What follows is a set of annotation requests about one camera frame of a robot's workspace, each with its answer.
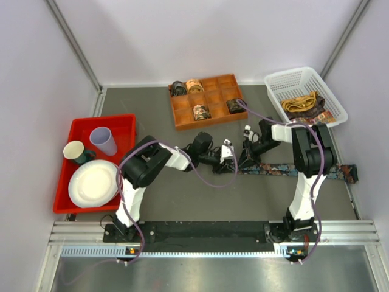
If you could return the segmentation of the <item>dark floral necktie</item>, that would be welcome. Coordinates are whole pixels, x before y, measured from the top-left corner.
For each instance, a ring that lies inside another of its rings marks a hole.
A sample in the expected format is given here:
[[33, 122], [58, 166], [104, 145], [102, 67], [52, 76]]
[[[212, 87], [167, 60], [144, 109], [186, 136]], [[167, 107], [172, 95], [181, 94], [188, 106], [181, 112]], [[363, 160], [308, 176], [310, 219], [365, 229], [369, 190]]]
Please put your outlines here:
[[[235, 165], [229, 163], [220, 167], [215, 167], [213, 173], [235, 173]], [[298, 170], [296, 166], [291, 163], [259, 163], [239, 166], [238, 174], [297, 177]], [[357, 166], [355, 164], [336, 164], [330, 169], [324, 169], [322, 175], [326, 175], [328, 179], [340, 180], [348, 184], [355, 184], [359, 181]]]

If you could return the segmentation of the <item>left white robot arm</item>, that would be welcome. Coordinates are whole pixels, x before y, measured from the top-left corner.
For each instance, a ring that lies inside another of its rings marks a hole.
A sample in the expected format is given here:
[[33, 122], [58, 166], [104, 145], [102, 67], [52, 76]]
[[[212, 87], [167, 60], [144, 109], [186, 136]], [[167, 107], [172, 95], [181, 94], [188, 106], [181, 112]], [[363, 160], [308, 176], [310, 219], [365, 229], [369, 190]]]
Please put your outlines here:
[[141, 231], [137, 222], [144, 193], [165, 167], [181, 172], [197, 172], [198, 165], [205, 164], [212, 166], [213, 170], [221, 170], [232, 161], [233, 172], [237, 174], [238, 159], [231, 142], [226, 139], [220, 147], [212, 146], [212, 136], [200, 132], [184, 148], [147, 136], [127, 152], [115, 175], [120, 205], [112, 223], [118, 236], [124, 241], [131, 241]]

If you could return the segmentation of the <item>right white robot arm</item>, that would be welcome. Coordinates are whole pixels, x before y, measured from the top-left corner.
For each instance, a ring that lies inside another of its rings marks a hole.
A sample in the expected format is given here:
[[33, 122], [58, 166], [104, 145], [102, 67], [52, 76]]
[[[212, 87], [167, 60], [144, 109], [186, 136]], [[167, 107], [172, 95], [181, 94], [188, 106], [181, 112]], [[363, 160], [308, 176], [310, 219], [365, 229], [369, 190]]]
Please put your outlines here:
[[296, 241], [304, 235], [320, 232], [314, 220], [319, 217], [315, 203], [320, 187], [330, 169], [336, 165], [337, 155], [326, 125], [309, 126], [300, 122], [281, 123], [264, 118], [259, 122], [261, 134], [254, 139], [250, 128], [244, 130], [243, 152], [238, 163], [240, 173], [275, 173], [278, 168], [261, 162], [261, 155], [282, 142], [292, 145], [297, 185], [294, 198], [287, 208], [282, 224], [265, 226], [268, 240], [281, 243]]

